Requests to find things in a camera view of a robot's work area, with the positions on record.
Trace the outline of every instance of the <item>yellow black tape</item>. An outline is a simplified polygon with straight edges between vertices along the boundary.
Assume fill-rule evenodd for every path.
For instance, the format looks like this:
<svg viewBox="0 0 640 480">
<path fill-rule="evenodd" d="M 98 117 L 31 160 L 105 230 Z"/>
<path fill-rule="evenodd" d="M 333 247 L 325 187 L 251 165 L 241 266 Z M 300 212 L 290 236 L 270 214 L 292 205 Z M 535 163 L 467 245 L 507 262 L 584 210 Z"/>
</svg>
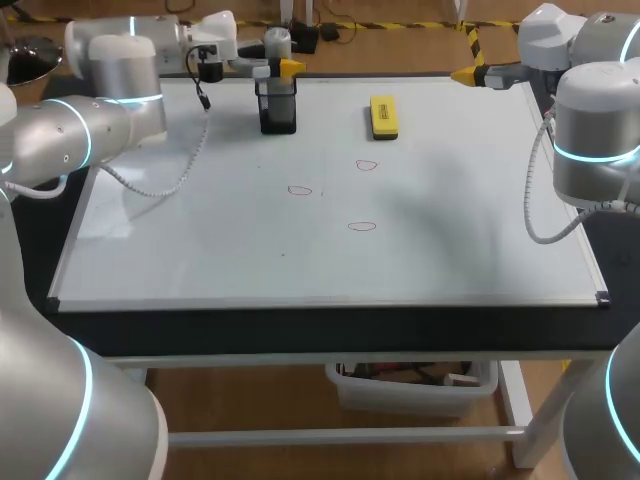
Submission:
<svg viewBox="0 0 640 480">
<path fill-rule="evenodd" d="M 473 63 L 476 67 L 481 67 L 485 64 L 484 54 L 480 50 L 480 41 L 478 40 L 478 27 L 466 25 L 467 40 L 471 47 L 471 53 L 473 54 Z"/>
<path fill-rule="evenodd" d="M 7 19 L 10 22 L 19 23 L 69 23 L 73 20 L 86 20 L 86 18 L 70 18 L 70 17 L 42 17 L 42 16 L 30 16 L 29 18 L 20 16 L 9 16 Z M 192 20 L 191 23 L 196 23 L 199 20 Z M 236 21 L 239 27 L 272 27 L 280 25 L 277 22 L 271 22 L 267 20 L 240 20 Z M 412 22 L 412 23 L 398 23 L 398 22 L 325 22 L 323 25 L 332 25 L 338 29 L 358 29 L 358 30 L 403 30 L 403 29 L 422 29 L 422 28 L 458 28 L 462 27 L 507 27 L 512 28 L 516 33 L 520 22 L 464 22 L 463 24 L 455 24 L 451 22 Z"/>
</svg>

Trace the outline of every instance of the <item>whiteboard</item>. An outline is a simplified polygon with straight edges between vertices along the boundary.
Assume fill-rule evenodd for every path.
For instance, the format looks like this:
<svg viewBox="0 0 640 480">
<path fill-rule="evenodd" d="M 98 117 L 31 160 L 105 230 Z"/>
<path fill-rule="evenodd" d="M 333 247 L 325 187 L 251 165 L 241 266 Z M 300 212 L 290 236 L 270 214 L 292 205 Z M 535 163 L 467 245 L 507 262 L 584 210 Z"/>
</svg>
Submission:
<svg viewBox="0 0 640 480">
<path fill-rule="evenodd" d="M 104 172 L 87 181 L 50 292 L 60 311 L 596 306 L 606 290 L 582 228 L 551 246 L 527 236 L 541 121 L 528 84 L 301 79 L 290 136 L 260 133 L 249 81 L 205 90 L 206 146 L 178 194 L 144 198 Z M 162 91 L 168 141 L 111 163 L 148 190 L 180 177 L 205 121 L 189 80 Z M 397 140 L 372 139 L 372 95 L 394 96 Z M 575 210 L 555 195 L 543 147 L 533 221 L 550 235 Z"/>
</svg>

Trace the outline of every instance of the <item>whiteboard eraser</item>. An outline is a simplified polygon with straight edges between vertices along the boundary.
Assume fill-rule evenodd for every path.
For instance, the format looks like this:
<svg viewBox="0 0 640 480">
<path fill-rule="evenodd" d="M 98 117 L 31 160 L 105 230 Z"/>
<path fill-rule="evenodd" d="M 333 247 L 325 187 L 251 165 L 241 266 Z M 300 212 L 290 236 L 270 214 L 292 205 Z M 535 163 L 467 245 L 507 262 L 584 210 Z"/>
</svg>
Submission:
<svg viewBox="0 0 640 480">
<path fill-rule="evenodd" d="M 398 138 L 398 115 L 393 96 L 373 95 L 371 97 L 371 126 L 374 140 Z"/>
</svg>

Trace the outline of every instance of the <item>wire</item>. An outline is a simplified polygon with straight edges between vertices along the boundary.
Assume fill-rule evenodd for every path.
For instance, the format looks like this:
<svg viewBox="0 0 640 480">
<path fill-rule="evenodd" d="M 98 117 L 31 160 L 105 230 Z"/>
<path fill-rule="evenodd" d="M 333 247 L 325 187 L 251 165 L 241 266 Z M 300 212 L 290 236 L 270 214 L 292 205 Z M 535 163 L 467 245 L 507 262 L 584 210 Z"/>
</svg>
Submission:
<svg viewBox="0 0 640 480">
<path fill-rule="evenodd" d="M 339 42 L 339 41 L 335 41 L 335 43 L 337 43 L 338 45 L 348 45 L 351 42 L 353 42 L 353 40 L 356 38 L 356 35 L 358 34 L 358 22 L 356 22 L 356 19 L 353 18 L 351 15 L 349 14 L 345 14 L 345 13 L 336 13 L 333 10 L 331 10 L 331 8 L 329 8 L 329 6 L 327 5 L 327 0 L 322 0 L 322 6 L 334 17 L 343 17 L 343 18 L 348 18 L 351 20 L 351 23 L 353 23 L 353 35 L 351 36 L 351 38 L 349 40 L 347 40 L 346 42 Z"/>
<path fill-rule="evenodd" d="M 555 104 L 549 109 L 549 111 L 545 114 L 544 120 L 538 129 L 538 134 L 536 135 L 535 140 L 533 141 L 533 147 L 531 148 L 531 155 L 529 156 L 529 166 L 527 167 L 527 180 L 525 182 L 524 187 L 524 225 L 527 229 L 527 233 L 531 237 L 531 239 L 539 243 L 540 245 L 549 245 L 551 243 L 555 243 L 559 240 L 562 240 L 564 237 L 573 232 L 578 225 L 583 223 L 587 218 L 593 215 L 596 212 L 609 212 L 609 213 L 627 213 L 634 215 L 636 217 L 640 217 L 640 208 L 639 205 L 635 205 L 629 202 L 623 202 L 620 200 L 614 201 L 604 201 L 600 203 L 594 203 L 589 208 L 583 210 L 576 216 L 569 225 L 567 225 L 564 229 L 558 232 L 556 235 L 552 237 L 539 237 L 533 229 L 533 225 L 531 223 L 531 211 L 530 211 L 530 201 L 531 201 L 531 186 L 533 183 L 533 172 L 535 169 L 536 157 L 538 154 L 538 149 L 540 148 L 540 142 L 542 141 L 542 137 L 546 133 L 547 129 L 551 125 L 551 120 L 555 117 L 556 106 Z"/>
<path fill-rule="evenodd" d="M 189 64 L 189 56 L 191 55 L 191 52 L 200 48 L 203 48 L 203 46 L 195 45 L 187 50 L 187 54 L 184 57 L 184 64 L 187 67 L 187 74 L 189 75 L 189 78 L 193 80 L 193 83 L 196 86 L 196 95 L 198 95 L 198 100 L 200 100 L 200 104 L 202 105 L 202 108 L 204 108 L 204 111 L 208 112 L 211 108 L 211 101 L 209 101 L 209 97 L 200 87 L 200 78 L 196 78 L 193 71 L 191 70 L 191 65 Z"/>
<path fill-rule="evenodd" d="M 200 88 L 200 79 L 196 78 L 195 74 L 191 70 L 191 65 L 189 64 L 189 56 L 194 50 L 197 50 L 198 48 L 199 48 L 199 45 L 195 45 L 191 47 L 189 50 L 187 50 L 187 54 L 184 56 L 184 65 L 185 67 L 187 67 L 187 73 L 189 74 L 189 78 L 193 80 L 193 83 L 196 85 L 196 92 L 200 95 L 204 93 L 202 91 L 202 88 Z"/>
<path fill-rule="evenodd" d="M 210 118 L 211 118 L 211 115 L 207 115 L 207 119 L 205 120 L 205 124 L 204 124 L 204 129 L 202 130 L 202 136 L 200 137 L 200 142 L 198 143 L 198 147 L 196 148 L 196 151 L 193 153 L 193 155 L 191 155 L 191 158 L 189 159 L 189 163 L 187 163 L 187 166 L 184 169 L 182 176 L 180 177 L 178 182 L 168 190 L 163 190 L 160 192 L 147 192 L 146 190 L 142 190 L 141 188 L 133 185 L 131 182 L 126 180 L 122 175 L 116 172 L 109 165 L 102 165 L 100 168 L 105 172 L 107 172 L 109 175 L 111 175 L 113 178 L 115 178 L 120 183 L 120 185 L 122 185 L 125 188 L 128 188 L 132 192 L 137 193 L 138 195 L 142 195 L 143 197 L 151 197 L 151 198 L 169 197 L 182 188 L 184 183 L 187 181 L 187 178 L 189 178 L 189 173 L 191 173 L 191 169 L 195 165 L 196 160 L 198 160 L 198 157 L 200 157 L 200 154 L 202 153 L 202 149 L 204 148 L 204 145 L 207 141 L 207 137 L 209 136 L 209 119 Z"/>
<path fill-rule="evenodd" d="M 320 9 L 314 5 L 313 11 L 318 14 L 318 22 L 315 23 L 314 27 L 319 27 L 322 25 L 322 14 L 320 13 Z"/>
<path fill-rule="evenodd" d="M 191 0 L 191 3 L 186 8 L 173 9 L 169 7 L 169 0 L 164 0 L 164 9 L 167 13 L 171 13 L 172 15 L 177 15 L 179 13 L 187 13 L 189 10 L 193 10 L 196 8 L 196 0 Z"/>
<path fill-rule="evenodd" d="M 33 188 L 24 187 L 11 182 L 5 182 L 4 186 L 7 190 L 11 190 L 19 195 L 33 198 L 36 200 L 51 200 L 52 198 L 59 197 L 67 186 L 67 176 L 63 175 L 58 180 L 58 186 L 53 190 L 34 190 Z"/>
</svg>

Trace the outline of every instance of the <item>plastic box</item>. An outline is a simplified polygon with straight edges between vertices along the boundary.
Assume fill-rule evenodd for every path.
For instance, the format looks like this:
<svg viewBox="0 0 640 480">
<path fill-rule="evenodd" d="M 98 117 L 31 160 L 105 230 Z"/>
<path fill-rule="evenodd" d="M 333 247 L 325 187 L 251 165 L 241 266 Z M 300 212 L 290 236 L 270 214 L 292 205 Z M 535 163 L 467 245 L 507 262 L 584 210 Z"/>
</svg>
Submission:
<svg viewBox="0 0 640 480">
<path fill-rule="evenodd" d="M 446 387 L 382 382 L 345 377 L 336 364 L 326 366 L 327 377 L 338 388 L 340 405 L 355 410 L 404 413 L 429 417 L 460 417 L 476 400 L 492 395 L 498 387 L 497 362 L 473 362 L 469 375 L 479 387 Z"/>
</svg>

